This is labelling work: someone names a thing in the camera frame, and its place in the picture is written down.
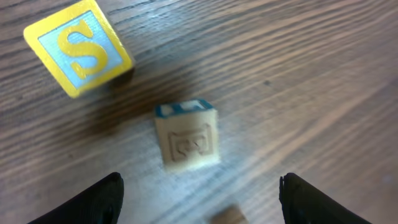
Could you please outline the yellow S wooden block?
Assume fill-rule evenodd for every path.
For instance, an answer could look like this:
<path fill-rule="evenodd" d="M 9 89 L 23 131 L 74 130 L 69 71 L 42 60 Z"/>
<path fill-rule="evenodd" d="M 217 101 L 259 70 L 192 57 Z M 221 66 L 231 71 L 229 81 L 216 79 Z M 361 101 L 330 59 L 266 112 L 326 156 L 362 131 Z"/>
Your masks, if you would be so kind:
<path fill-rule="evenodd" d="M 133 69 L 135 64 L 95 0 L 79 1 L 35 22 L 23 35 L 72 98 Z"/>

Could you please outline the red E wooden block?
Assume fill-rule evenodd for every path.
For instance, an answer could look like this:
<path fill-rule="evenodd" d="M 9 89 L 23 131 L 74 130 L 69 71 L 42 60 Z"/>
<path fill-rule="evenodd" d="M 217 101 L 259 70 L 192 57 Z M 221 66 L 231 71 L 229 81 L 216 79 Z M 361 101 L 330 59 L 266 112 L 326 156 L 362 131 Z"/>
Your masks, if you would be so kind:
<path fill-rule="evenodd" d="M 210 218 L 209 224 L 249 224 L 237 205 L 231 205 Z"/>

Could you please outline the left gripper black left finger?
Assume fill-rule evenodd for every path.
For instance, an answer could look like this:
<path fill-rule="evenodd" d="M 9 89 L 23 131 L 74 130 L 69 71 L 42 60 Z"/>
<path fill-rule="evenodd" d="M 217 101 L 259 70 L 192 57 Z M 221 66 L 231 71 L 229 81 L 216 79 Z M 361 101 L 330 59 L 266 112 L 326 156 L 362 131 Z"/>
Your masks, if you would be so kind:
<path fill-rule="evenodd" d="M 123 198 L 123 178 L 113 172 L 29 224 L 116 224 Z"/>

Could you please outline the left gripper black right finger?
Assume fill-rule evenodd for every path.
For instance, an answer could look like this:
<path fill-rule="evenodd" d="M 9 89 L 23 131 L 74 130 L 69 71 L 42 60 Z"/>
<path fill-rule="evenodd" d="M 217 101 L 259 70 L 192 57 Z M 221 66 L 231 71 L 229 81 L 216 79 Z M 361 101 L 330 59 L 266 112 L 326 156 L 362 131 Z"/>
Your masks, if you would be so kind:
<path fill-rule="evenodd" d="M 279 201 L 285 224 L 370 224 L 292 172 L 279 180 Z"/>

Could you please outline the blue X B wooden block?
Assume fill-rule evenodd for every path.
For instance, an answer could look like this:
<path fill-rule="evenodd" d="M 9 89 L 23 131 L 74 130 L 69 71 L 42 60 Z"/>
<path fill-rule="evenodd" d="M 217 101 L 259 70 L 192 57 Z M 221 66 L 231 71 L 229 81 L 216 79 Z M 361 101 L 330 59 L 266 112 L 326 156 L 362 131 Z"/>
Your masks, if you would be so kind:
<path fill-rule="evenodd" d="M 220 162 L 218 112 L 206 100 L 157 105 L 154 121 L 167 172 L 183 172 Z"/>

